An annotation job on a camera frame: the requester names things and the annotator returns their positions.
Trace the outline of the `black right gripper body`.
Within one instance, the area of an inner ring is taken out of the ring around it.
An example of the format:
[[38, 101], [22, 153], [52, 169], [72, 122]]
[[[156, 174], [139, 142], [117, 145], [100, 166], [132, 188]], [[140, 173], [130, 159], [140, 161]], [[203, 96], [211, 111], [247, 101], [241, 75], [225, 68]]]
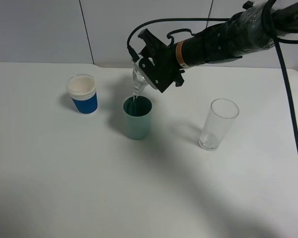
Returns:
[[176, 87], [182, 86], [184, 70], [181, 70], [174, 61], [173, 48], [165, 45], [148, 29], [141, 31], [138, 37], [145, 42], [145, 47], [140, 52], [141, 57], [148, 58], [157, 69], [168, 73], [174, 80]]

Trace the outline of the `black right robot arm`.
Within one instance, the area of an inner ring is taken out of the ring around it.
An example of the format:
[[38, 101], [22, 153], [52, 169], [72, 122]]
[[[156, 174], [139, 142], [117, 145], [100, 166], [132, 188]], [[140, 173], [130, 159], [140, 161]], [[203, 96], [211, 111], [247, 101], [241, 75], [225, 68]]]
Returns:
[[253, 6], [248, 1], [244, 12], [230, 19], [219, 19], [217, 25], [192, 34], [191, 38], [175, 42], [173, 34], [188, 32], [179, 29], [167, 34], [171, 40], [164, 44], [148, 29], [138, 35], [145, 47], [136, 53], [130, 45], [127, 49], [135, 68], [145, 80], [160, 92], [164, 92], [172, 83], [182, 86], [184, 69], [202, 64], [230, 62], [243, 55], [277, 48], [283, 77], [288, 79], [282, 57], [280, 43], [298, 44], [298, 40], [286, 40], [282, 37], [289, 33], [298, 33], [298, 2], [284, 9], [273, 10], [274, 1], [261, 6]]

